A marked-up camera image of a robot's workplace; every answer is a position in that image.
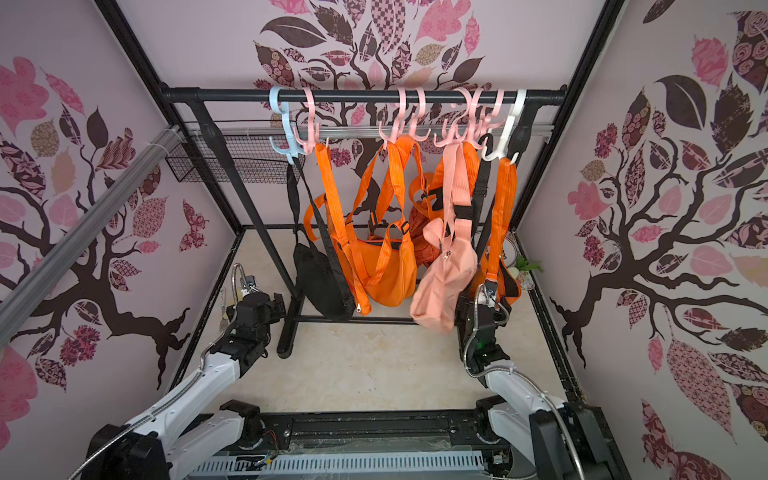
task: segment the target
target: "pink crossbody bag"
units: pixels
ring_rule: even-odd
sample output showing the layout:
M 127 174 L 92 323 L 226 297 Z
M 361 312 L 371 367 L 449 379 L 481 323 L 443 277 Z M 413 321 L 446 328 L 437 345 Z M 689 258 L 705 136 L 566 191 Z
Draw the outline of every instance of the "pink crossbody bag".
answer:
M 478 258 L 472 248 L 472 194 L 462 144 L 450 144 L 443 151 L 443 218 L 424 227 L 424 238 L 441 254 L 429 266 L 411 303 L 411 316 L 422 326 L 450 332 L 458 295 L 477 270 Z

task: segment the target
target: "leaf decal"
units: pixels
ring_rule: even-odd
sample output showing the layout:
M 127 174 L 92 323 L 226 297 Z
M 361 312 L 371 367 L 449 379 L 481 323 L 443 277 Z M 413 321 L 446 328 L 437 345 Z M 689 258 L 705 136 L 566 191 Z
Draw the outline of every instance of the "leaf decal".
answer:
M 699 207 L 699 218 L 707 225 L 717 225 L 730 211 L 730 201 L 733 195 L 720 195 L 704 202 Z
M 395 58 L 392 60 L 392 81 L 399 80 L 406 76 L 406 72 L 411 67 L 411 45 L 404 41 L 397 49 Z
M 168 197 L 148 198 L 136 209 L 133 221 L 133 231 L 136 237 L 152 237 L 162 227 L 167 199 Z
M 45 193 L 45 175 L 40 171 L 40 166 L 32 160 L 32 157 L 23 150 L 19 150 L 0 134 L 0 155 L 8 171 L 27 192 L 35 195 L 40 200 Z
M 38 157 L 53 157 L 58 152 L 58 132 L 53 126 L 53 118 L 32 129 L 29 138 L 32 150 Z
M 584 167 L 581 171 L 581 175 L 588 182 L 596 182 L 605 175 L 605 164 L 602 160 L 595 159 Z
M 53 182 L 53 191 L 57 195 L 69 190 L 74 185 L 74 163 L 69 150 L 56 156 L 51 169 L 51 181 Z
M 759 286 L 768 286 L 768 257 L 730 257 L 739 273 Z
M 348 64 L 350 60 L 352 60 L 352 55 L 344 50 L 327 51 L 321 56 L 328 58 L 328 61 L 337 67 L 343 67 L 344 65 Z
M 670 155 L 656 142 L 650 143 L 650 165 L 656 170 L 666 170 L 672 166 Z
M 733 266 L 719 250 L 709 245 L 701 245 L 694 250 L 690 259 L 690 269 L 696 275 L 718 276 L 733 271 Z
M 745 155 L 730 163 L 714 180 L 724 188 L 740 188 L 757 180 L 768 164 L 768 148 Z
M 317 22 L 326 29 L 328 36 L 334 40 L 342 42 L 344 45 L 353 45 L 352 27 L 347 20 L 333 8 L 313 5 Z
M 35 372 L 43 382 L 60 386 L 65 392 L 67 391 L 67 373 L 59 362 L 38 357 L 35 361 Z
M 48 210 L 48 219 L 62 227 L 74 227 L 78 222 L 78 209 L 69 195 L 61 195 Z
M 661 346 L 661 340 L 655 336 L 648 343 L 648 359 L 650 365 L 654 367 L 654 373 L 661 370 L 661 363 L 664 361 L 664 348 Z
M 279 17 L 270 20 L 261 29 L 261 33 L 265 31 L 274 31 L 283 40 L 298 48 L 315 47 L 326 41 L 317 27 L 299 17 Z
M 107 142 L 109 141 L 109 131 L 107 130 L 107 125 L 104 123 L 104 119 L 101 118 L 98 108 L 96 108 L 96 111 L 92 113 L 85 122 L 85 131 L 87 131 L 88 139 L 94 145 L 96 150 L 107 146 Z
M 480 62 L 483 58 L 485 57 L 470 58 L 469 60 L 464 60 L 462 64 L 456 67 L 456 70 L 453 72 L 453 81 L 462 83 L 472 78 L 472 75 L 474 75 L 478 70 Z
M 750 96 L 729 78 L 728 86 L 720 91 L 715 103 L 715 118 L 710 124 L 712 138 L 720 152 L 727 154 L 744 139 L 752 124 L 751 117 Z
M 256 47 L 256 53 L 259 57 L 261 68 L 272 78 L 275 83 L 284 87 L 293 88 L 296 77 L 293 75 L 293 68 L 288 63 L 285 55 L 276 48 L 265 47 L 257 41 L 253 43 Z
M 587 223 L 581 226 L 578 233 L 576 233 L 576 237 L 587 237 L 590 233 L 592 233 L 592 230 L 594 230 L 597 224 L 597 220 L 589 220 Z
M 632 328 L 635 323 L 642 320 L 646 313 L 648 313 L 648 300 L 645 295 L 640 295 L 629 306 L 629 327 Z
M 95 303 L 88 300 L 82 300 L 74 305 L 74 311 L 76 311 L 80 318 L 86 322 L 101 325 L 101 321 L 98 317 L 98 306 Z
M 80 147 L 83 144 L 83 139 L 80 136 L 80 128 L 77 122 L 74 121 L 69 110 L 62 105 L 61 117 L 58 119 L 58 129 L 62 134 L 69 139 L 70 142 Z
M 372 23 L 368 24 L 365 33 L 360 38 L 360 61 L 368 61 L 373 55 L 376 54 L 376 49 L 379 44 L 376 42 L 376 37 L 373 36 L 373 30 L 371 29 Z
M 721 336 L 718 340 L 739 352 L 751 352 L 768 342 L 768 333 L 761 329 L 739 327 Z
M 701 130 L 707 118 L 704 90 L 691 77 L 670 75 L 660 82 L 667 89 L 667 115 L 678 125 Z
M 616 306 L 630 306 L 637 299 L 638 295 L 640 295 L 640 292 L 637 290 L 625 290 L 619 295 L 619 300 L 616 300 Z
M 638 242 L 648 243 L 656 240 L 663 231 L 658 225 L 646 225 L 635 230 L 632 237 Z
M 683 165 L 688 170 L 704 170 L 712 166 L 702 147 L 683 140 Z
M 748 382 L 768 382 L 768 373 L 746 357 L 737 353 L 710 353 L 712 363 L 728 375 Z
M 658 265 L 656 265 L 656 273 L 660 275 L 662 273 L 669 273 L 680 266 L 680 264 L 688 257 L 688 255 L 673 255 L 667 253 L 659 259 Z
M 663 214 L 674 215 L 680 209 L 682 200 L 683 191 L 680 189 L 680 185 L 675 185 L 659 199 L 659 211 Z
M 429 45 L 424 45 L 419 49 L 419 53 L 416 54 L 415 61 L 419 65 L 426 66 L 437 60 L 438 55 L 440 55 L 440 52 L 442 49 L 445 48 L 444 45 L 440 45 L 437 43 L 431 43 Z
M 650 7 L 650 10 L 648 10 L 648 13 L 645 14 L 643 23 L 651 23 L 653 20 L 656 20 L 661 16 L 661 14 L 666 12 L 673 3 L 674 0 L 656 0 L 656 2 Z
M 692 346 L 672 339 L 667 351 L 667 364 L 680 391 L 704 415 L 719 423 L 733 436 L 725 383 L 707 358 Z
M 645 163 L 643 162 L 643 148 L 634 155 L 624 178 L 624 187 L 627 189 L 627 205 L 632 208 L 645 188 Z

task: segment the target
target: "pink wall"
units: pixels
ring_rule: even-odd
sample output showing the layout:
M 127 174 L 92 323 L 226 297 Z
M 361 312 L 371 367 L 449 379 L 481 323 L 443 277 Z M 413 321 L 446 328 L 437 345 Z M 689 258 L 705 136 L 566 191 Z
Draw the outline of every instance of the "pink wall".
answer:
M 2 298 L 165 122 L 89 1 L 4 5 L 0 45 Z M 162 395 L 232 240 L 162 162 L 0 353 L 5 477 L 61 477 Z
M 766 477 L 765 7 L 629 2 L 521 226 L 633 478 Z

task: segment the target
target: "beige floor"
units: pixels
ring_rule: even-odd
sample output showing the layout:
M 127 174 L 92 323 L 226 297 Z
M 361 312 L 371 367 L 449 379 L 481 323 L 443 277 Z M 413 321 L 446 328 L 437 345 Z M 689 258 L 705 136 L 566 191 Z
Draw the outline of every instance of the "beige floor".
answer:
M 293 234 L 270 234 L 287 269 L 293 267 Z M 249 231 L 235 261 L 254 275 L 259 288 L 290 298 L 255 231 Z M 231 293 L 227 294 L 231 302 Z M 304 313 L 315 313 L 305 306 Z M 374 316 L 408 316 L 408 306 L 375 306 Z M 220 308 L 215 308 L 197 346 L 195 359 L 218 335 Z M 224 390 L 207 408 L 230 399 L 258 405 L 264 412 L 332 412 L 355 410 L 472 409 L 477 399 L 494 395 L 464 373 L 455 332 L 440 335 L 421 326 L 301 323 L 293 354 L 275 353 L 283 323 L 272 327 L 269 358 Z M 564 398 L 562 385 L 531 302 L 521 298 L 511 319 L 497 331 L 498 343 L 520 370 L 543 389 Z M 192 362 L 190 370 L 195 368 Z

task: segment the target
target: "tree mural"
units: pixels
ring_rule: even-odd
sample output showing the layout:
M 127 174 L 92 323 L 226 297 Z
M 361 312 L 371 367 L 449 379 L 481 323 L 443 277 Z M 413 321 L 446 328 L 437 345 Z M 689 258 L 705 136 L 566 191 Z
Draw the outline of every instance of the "tree mural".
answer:
M 738 26 L 731 62 L 723 42 L 695 39 L 692 60 L 704 86 L 685 75 L 661 78 L 655 83 L 664 88 L 665 108 L 651 105 L 643 90 L 621 133 L 615 124 L 598 132 L 598 158 L 585 165 L 585 181 L 568 194 L 586 220 L 576 233 L 591 266 L 586 293 L 576 310 L 551 301 L 565 320 L 566 346 L 572 337 L 586 367 L 582 330 L 603 295 L 617 292 L 616 308 L 628 309 L 630 328 L 648 318 L 654 370 L 663 368 L 666 350 L 680 391 L 731 436 L 732 391 L 768 442 L 768 390 L 721 378 L 724 372 L 768 382 L 764 369 L 741 354 L 762 348 L 768 333 L 734 325 L 738 315 L 716 319 L 707 309 L 731 305 L 768 315 L 768 307 L 743 298 L 738 288 L 768 287 L 768 257 L 755 251 L 768 247 L 768 214 L 760 212 L 768 201 L 768 148 L 751 140 L 768 130 L 768 105 L 755 123 L 750 102 L 750 95 L 760 105 L 766 100 L 768 15 L 731 15 Z M 716 98 L 713 104 L 705 88 L 717 89 L 709 96 Z M 664 319 L 669 337 L 657 326 Z M 731 352 L 700 351 L 708 346 Z
M 35 66 L 21 57 L 14 59 L 14 66 L 15 72 L 0 67 L 0 116 L 11 128 L 13 138 L 19 122 L 48 116 L 42 108 L 48 100 L 48 90 L 35 84 Z M 29 144 L 35 155 L 19 147 L 20 139 L 9 140 L 0 135 L 0 154 L 12 183 L 0 187 L 0 232 L 4 234 L 0 241 L 0 269 L 5 270 L 0 274 L 0 284 L 10 290 L 51 251 L 60 233 L 73 227 L 80 215 L 94 205 L 95 182 L 104 182 L 109 188 L 114 180 L 108 171 L 125 169 L 136 154 L 131 146 L 130 128 L 109 140 L 107 125 L 98 109 L 86 116 L 81 99 L 69 85 L 51 74 L 46 73 L 45 77 L 61 100 L 61 112 L 32 130 Z M 88 172 L 86 181 L 77 182 L 75 162 L 82 162 L 80 165 Z M 41 165 L 49 163 L 51 170 L 46 178 Z M 152 197 L 160 180 L 161 170 L 156 167 L 72 265 L 76 282 L 67 287 L 57 286 L 54 291 L 58 293 L 35 309 L 32 319 L 43 317 L 47 322 L 13 336 L 38 337 L 27 358 L 34 358 L 35 371 L 43 381 L 66 390 L 67 367 L 94 358 L 106 327 L 110 336 L 134 333 L 152 338 L 158 354 L 160 388 L 168 349 L 179 350 L 189 337 L 187 334 L 178 339 L 174 335 L 189 309 L 163 324 L 158 318 L 121 312 L 116 301 L 117 296 L 130 291 L 126 279 L 141 273 L 129 258 L 153 253 L 160 246 L 151 239 L 165 217 L 167 198 Z M 200 230 L 205 228 L 206 220 L 195 215 L 191 207 L 188 212 L 188 207 L 184 202 L 190 232 L 194 231 L 194 240 L 202 245 Z M 132 237 L 137 240 L 123 243 Z M 188 243 L 184 239 L 180 249 Z
M 482 61 L 470 58 L 480 42 L 480 26 L 472 15 L 462 20 L 472 7 L 470 0 L 458 0 L 455 5 L 452 0 L 270 1 L 291 15 L 266 22 L 260 40 L 254 42 L 259 63 L 274 84 L 313 90 L 478 87 L 468 82 Z M 273 41 L 267 32 L 282 39 L 281 48 L 265 45 Z M 439 73 L 432 80 L 436 71 Z M 268 80 L 254 84 L 265 90 L 272 87 Z M 337 127 L 377 125 L 379 121 L 386 124 L 396 110 L 395 105 L 356 102 L 323 102 L 317 107 L 323 124 Z M 306 106 L 293 113 L 297 124 L 306 123 Z M 422 121 L 442 124 L 460 113 L 443 113 L 442 105 L 434 104 Z M 354 162 L 352 169 L 361 177 L 382 140 L 331 140 L 331 144 L 337 145 L 331 150 L 333 164 L 343 167 Z M 429 140 L 421 147 L 427 153 L 442 152 Z M 366 200 L 355 213 L 372 210 L 378 197 L 379 185 L 372 180 Z

